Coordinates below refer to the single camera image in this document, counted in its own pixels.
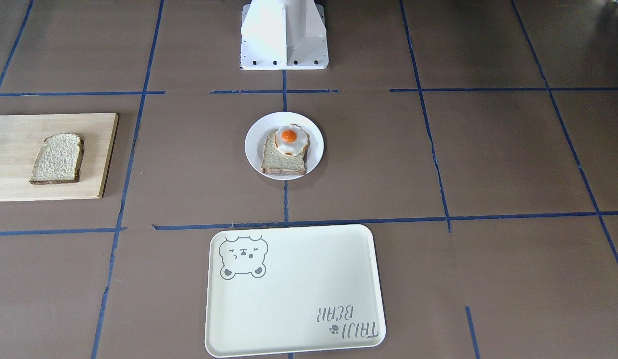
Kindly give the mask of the white round plate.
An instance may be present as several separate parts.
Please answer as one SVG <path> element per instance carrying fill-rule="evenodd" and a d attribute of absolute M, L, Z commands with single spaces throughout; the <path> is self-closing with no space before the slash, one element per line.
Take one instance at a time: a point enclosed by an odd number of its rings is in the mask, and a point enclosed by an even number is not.
<path fill-rule="evenodd" d="M 312 120 L 295 112 L 273 112 L 263 116 L 252 125 L 244 143 L 245 155 L 250 165 L 264 177 L 279 181 L 291 181 L 302 177 L 302 175 L 266 174 L 261 170 L 268 132 L 290 124 L 302 127 L 309 135 L 309 147 L 305 161 L 307 173 L 315 170 L 322 160 L 325 141 L 319 127 Z"/>

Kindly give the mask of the wooden cutting board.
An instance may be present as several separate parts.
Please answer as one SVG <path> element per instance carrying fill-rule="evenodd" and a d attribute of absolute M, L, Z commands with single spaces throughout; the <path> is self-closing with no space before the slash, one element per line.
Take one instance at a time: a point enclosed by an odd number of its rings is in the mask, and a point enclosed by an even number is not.
<path fill-rule="evenodd" d="M 117 125 L 114 112 L 0 115 L 0 202 L 101 198 Z M 31 172 L 45 139 L 61 133 L 83 139 L 78 182 L 31 184 Z"/>

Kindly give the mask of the bread slice on plate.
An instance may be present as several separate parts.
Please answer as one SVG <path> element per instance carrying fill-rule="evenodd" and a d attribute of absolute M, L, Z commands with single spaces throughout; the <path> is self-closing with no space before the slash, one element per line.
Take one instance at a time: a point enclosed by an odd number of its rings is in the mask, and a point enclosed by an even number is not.
<path fill-rule="evenodd" d="M 306 157 L 309 142 L 299 154 L 288 156 L 276 146 L 276 132 L 269 131 L 263 147 L 263 160 L 260 171 L 271 175 L 304 176 L 307 174 Z"/>

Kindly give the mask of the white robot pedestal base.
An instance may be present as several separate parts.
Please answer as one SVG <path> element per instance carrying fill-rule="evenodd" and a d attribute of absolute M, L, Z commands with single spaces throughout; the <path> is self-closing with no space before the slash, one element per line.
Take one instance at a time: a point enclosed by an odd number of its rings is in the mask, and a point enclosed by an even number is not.
<path fill-rule="evenodd" d="M 313 0 L 253 0 L 244 5 L 239 58 L 247 71 L 328 68 L 323 6 Z"/>

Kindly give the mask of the cream bear tray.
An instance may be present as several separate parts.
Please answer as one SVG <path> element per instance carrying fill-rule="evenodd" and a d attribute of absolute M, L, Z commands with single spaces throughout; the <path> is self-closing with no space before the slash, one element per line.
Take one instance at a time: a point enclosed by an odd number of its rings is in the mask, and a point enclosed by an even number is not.
<path fill-rule="evenodd" d="M 211 356 L 369 348 L 385 338 L 368 227 L 223 230 L 211 239 L 204 339 Z"/>

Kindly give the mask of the fried egg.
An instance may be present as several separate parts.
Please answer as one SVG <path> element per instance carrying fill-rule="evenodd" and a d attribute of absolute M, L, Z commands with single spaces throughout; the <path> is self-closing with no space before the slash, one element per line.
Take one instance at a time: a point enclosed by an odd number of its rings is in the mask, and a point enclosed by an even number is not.
<path fill-rule="evenodd" d="M 309 134 L 296 124 L 280 127 L 274 135 L 275 148 L 285 156 L 304 155 L 309 146 Z"/>

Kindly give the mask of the bread slice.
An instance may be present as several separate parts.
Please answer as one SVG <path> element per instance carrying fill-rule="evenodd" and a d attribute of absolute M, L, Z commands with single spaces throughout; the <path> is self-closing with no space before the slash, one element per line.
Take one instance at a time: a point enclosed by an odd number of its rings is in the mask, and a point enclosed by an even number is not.
<path fill-rule="evenodd" d="M 84 141 L 77 134 L 60 133 L 44 140 L 29 183 L 33 185 L 78 182 L 84 155 Z"/>
<path fill-rule="evenodd" d="M 263 147 L 263 160 L 260 171 L 271 175 L 304 176 L 307 174 L 306 157 L 309 142 L 299 154 L 288 156 L 276 146 L 276 132 L 269 131 Z"/>

